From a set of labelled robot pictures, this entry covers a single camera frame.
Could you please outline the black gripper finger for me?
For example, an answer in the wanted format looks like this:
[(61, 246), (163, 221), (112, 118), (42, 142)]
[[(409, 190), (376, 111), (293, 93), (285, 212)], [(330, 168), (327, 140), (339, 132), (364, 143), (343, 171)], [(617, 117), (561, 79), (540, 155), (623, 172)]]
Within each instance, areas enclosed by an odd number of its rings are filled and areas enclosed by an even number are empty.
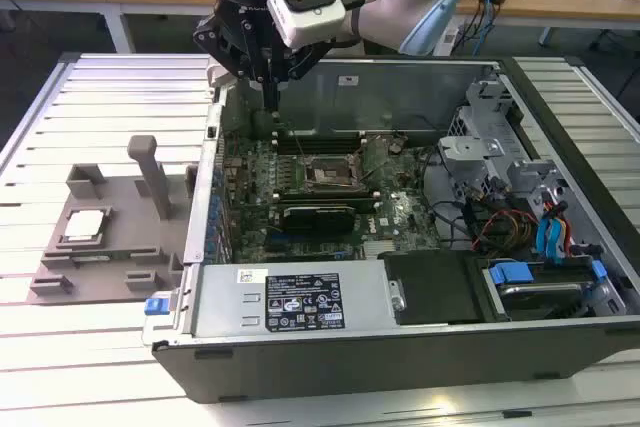
[(235, 19), (208, 16), (198, 24), (193, 38), (229, 73), (257, 85), (262, 92), (264, 109), (273, 111), (273, 78), (253, 20), (248, 16)]
[(279, 88), (291, 80), (301, 79), (330, 50), (330, 42), (323, 41), (292, 49), (282, 42), (272, 48), (272, 111), (279, 107)]

